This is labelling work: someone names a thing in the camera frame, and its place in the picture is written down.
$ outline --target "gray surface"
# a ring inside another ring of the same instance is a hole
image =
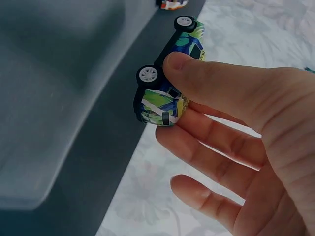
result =
[[[153,0],[0,1],[0,208],[32,209],[46,198],[156,9]]]
[[[174,32],[174,18],[198,15],[203,4],[154,15],[103,89],[47,200],[30,212],[0,211],[1,236],[95,235],[144,129],[132,109],[134,75],[159,55]],[[108,70],[102,65],[98,75]]]

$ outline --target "colorful toy car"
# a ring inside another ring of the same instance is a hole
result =
[[[157,5],[164,10],[176,10],[186,6],[188,0],[157,0]]]
[[[314,71],[314,70],[309,69],[308,67],[305,67],[305,68],[304,68],[304,70],[309,71],[309,72],[312,72],[313,74],[315,74],[315,71]]]
[[[176,32],[153,63],[141,67],[136,74],[138,89],[133,101],[134,112],[142,123],[159,126],[174,125],[188,105],[184,97],[165,77],[163,62],[171,52],[182,52],[199,60],[205,60],[201,45],[204,35],[203,23],[193,17],[180,16],[175,19]]]

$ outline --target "palm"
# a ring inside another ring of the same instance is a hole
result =
[[[267,162],[252,180],[234,225],[235,236],[301,236],[302,217]]]
[[[183,175],[172,179],[174,193],[191,207],[218,220],[234,236],[303,235],[306,229],[302,217],[270,166],[262,140],[203,114],[244,124],[229,115],[191,103],[177,125],[157,129],[157,140],[176,156],[245,199],[245,203],[241,206]]]

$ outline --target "toy car wheel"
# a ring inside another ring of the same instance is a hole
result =
[[[179,16],[175,19],[174,27],[186,33],[192,33],[196,27],[196,21],[189,16]]]
[[[146,89],[157,89],[162,82],[162,78],[161,68],[154,65],[143,66],[137,72],[138,85]]]

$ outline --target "toy car window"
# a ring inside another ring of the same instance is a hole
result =
[[[179,95],[179,93],[177,93],[175,90],[170,89],[170,91],[168,92],[169,95],[171,95],[172,97],[177,97]]]
[[[198,48],[198,46],[195,44],[193,47],[190,56],[195,59],[199,59],[201,54],[201,50]]]

